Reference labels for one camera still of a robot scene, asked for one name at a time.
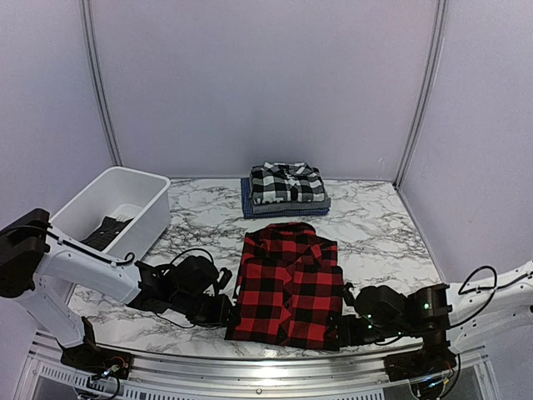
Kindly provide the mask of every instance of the white container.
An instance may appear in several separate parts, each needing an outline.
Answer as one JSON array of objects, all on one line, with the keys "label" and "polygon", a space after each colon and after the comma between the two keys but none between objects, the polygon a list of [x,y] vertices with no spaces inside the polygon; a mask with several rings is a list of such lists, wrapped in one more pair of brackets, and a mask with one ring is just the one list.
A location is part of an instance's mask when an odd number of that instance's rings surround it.
[{"label": "white container", "polygon": [[124,258],[132,252],[141,258],[170,222],[169,186],[167,177],[112,167],[89,183],[50,223],[71,238],[83,240],[104,217],[133,218],[103,253]]}]

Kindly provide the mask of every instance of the checkered pattern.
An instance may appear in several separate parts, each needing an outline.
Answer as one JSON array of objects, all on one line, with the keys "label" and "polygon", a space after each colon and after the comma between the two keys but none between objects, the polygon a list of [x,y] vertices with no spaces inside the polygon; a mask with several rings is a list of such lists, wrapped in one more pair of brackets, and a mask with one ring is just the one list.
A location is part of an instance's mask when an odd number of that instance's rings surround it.
[{"label": "checkered pattern", "polygon": [[252,201],[254,204],[284,202],[323,202],[324,182],[317,168],[305,162],[282,164],[265,162],[252,168]]},{"label": "checkered pattern", "polygon": [[252,200],[250,199],[250,179],[244,177],[241,179],[241,196],[242,196],[242,214],[245,219],[254,218],[279,218],[279,217],[301,217],[309,215],[326,215],[329,213],[329,208],[315,208],[312,210],[283,210],[275,212],[262,212],[261,214],[254,214],[252,207]]},{"label": "checkered pattern", "polygon": [[226,339],[338,350],[342,269],[336,242],[306,223],[248,233],[237,276],[236,313]]}]

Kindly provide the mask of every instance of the marble surface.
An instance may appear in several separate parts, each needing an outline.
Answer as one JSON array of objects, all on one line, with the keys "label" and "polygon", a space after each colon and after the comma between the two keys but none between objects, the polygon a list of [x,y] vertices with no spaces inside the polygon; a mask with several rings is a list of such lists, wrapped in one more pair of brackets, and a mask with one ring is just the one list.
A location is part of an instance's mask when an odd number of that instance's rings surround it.
[{"label": "marble surface", "polygon": [[[168,229],[145,256],[151,265],[168,263],[188,248],[205,248],[218,268],[226,267],[233,278],[225,289],[230,296],[246,232],[270,223],[302,221],[325,238],[338,241],[339,265],[345,282],[355,288],[387,284],[411,293],[438,283],[433,262],[390,183],[325,181],[331,211],[322,217],[284,217],[246,220],[242,217],[238,179],[174,180],[169,189],[172,220]],[[93,290],[76,287],[70,307],[88,317],[100,343],[156,353],[222,358],[284,358],[331,356],[317,352],[254,342],[224,340],[225,329],[180,329],[149,312],[124,307]],[[346,313],[353,308],[345,306]],[[172,311],[164,314],[176,323],[187,320]],[[392,346],[412,339],[403,338]],[[375,346],[346,347],[341,353],[360,353]]]}]

